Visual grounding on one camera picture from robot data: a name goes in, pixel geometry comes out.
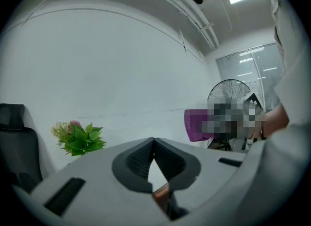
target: window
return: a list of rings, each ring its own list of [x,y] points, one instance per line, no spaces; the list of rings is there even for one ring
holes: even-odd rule
[[[274,90],[282,78],[281,58],[276,44],[251,48],[217,59],[216,62],[222,80],[237,79],[244,82],[266,111],[280,103]]]

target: purple chair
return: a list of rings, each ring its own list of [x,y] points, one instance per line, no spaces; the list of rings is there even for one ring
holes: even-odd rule
[[[191,142],[213,138],[212,133],[200,133],[202,122],[207,122],[207,109],[187,109],[184,114],[186,132]]]

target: black office chair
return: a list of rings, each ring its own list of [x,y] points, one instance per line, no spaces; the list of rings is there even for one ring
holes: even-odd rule
[[[12,184],[30,192],[42,175],[36,132],[23,123],[23,104],[0,104],[0,157]]]

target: potted plant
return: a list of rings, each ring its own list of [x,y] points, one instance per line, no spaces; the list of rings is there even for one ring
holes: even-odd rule
[[[77,121],[58,122],[52,127],[52,135],[58,138],[58,145],[62,146],[67,154],[81,156],[86,153],[102,149],[105,141],[101,140],[102,127],[93,127],[93,123],[85,129]]]

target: chair headrest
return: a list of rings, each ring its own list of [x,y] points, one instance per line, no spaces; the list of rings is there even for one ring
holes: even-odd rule
[[[24,107],[23,104],[0,104],[0,129],[23,129]]]

